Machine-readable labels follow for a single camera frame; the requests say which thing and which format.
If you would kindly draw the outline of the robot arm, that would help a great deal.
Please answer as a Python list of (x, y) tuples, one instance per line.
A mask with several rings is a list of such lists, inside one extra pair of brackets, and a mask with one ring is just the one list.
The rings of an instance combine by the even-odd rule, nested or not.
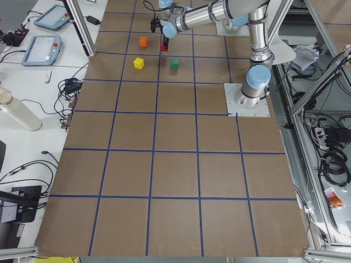
[(180, 32), (212, 22), (245, 18), (251, 42), (250, 67), (246, 73), (246, 80), (241, 90), (236, 92), (234, 99), (238, 106), (254, 108), (271, 79), (270, 70), (273, 65), (273, 55), (268, 42), (269, 3), (269, 1), (225, 0), (213, 1), (191, 9), (177, 5), (174, 1), (159, 1), (161, 31), (165, 37), (174, 38)]
[(248, 23), (250, 13), (244, 4), (241, 10), (236, 10), (234, 1), (213, 1), (198, 8), (191, 8), (176, 1), (158, 1), (157, 9), (148, 1), (144, 1), (143, 5), (154, 14), (150, 21), (151, 32), (154, 33), (159, 28), (168, 38), (222, 20), (228, 20), (235, 27), (240, 27)]

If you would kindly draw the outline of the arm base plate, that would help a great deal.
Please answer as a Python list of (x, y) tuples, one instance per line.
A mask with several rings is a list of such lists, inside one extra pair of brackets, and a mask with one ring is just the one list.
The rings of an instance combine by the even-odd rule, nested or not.
[(241, 83), (225, 83), (224, 92), (229, 117), (270, 117), (267, 99), (264, 92), (257, 98), (247, 98), (241, 90)]
[(218, 36), (249, 37), (250, 35), (247, 25), (234, 26), (226, 19), (216, 22), (216, 30)]

